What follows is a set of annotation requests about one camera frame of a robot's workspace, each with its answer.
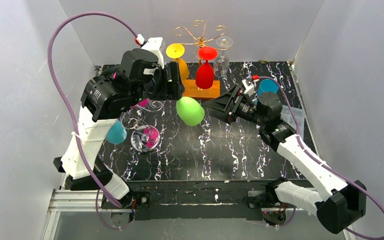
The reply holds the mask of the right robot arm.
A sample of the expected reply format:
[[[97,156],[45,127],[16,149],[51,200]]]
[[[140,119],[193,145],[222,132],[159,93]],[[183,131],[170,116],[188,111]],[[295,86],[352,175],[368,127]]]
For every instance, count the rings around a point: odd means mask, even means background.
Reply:
[[[283,106],[277,94],[264,92],[257,102],[240,85],[204,103],[209,114],[227,124],[237,118],[259,126],[259,135],[273,151],[292,163],[314,190],[285,178],[266,185],[266,194],[275,202],[292,204],[315,215],[323,227],[338,234],[366,214],[365,186],[346,182],[326,169],[326,164],[308,148],[296,130],[281,118]]]

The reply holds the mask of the blue wine glass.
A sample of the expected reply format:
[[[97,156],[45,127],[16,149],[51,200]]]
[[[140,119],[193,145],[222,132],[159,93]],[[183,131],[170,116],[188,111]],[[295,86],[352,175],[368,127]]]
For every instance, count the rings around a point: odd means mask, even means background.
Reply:
[[[265,78],[259,83],[256,95],[260,96],[262,93],[265,93],[265,92],[276,94],[278,90],[279,90],[279,87],[273,80]]]

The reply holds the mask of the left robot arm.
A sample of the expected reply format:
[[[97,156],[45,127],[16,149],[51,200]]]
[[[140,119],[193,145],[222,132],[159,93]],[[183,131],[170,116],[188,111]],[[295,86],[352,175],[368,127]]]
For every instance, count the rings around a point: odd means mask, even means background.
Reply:
[[[139,102],[179,100],[184,93],[178,62],[159,64],[151,51],[126,51],[121,63],[90,79],[81,96],[79,115],[67,151],[54,159],[57,170],[67,174],[72,191],[102,190],[118,208],[126,208],[133,194],[126,182],[107,168],[98,153],[109,130],[120,126],[120,116]]]

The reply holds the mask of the green wine glass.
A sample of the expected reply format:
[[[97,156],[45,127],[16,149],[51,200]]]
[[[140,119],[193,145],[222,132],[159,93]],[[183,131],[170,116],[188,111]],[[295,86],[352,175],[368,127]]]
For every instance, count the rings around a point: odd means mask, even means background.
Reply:
[[[176,111],[181,120],[190,127],[201,123],[205,110],[194,98],[183,96],[176,101]]]

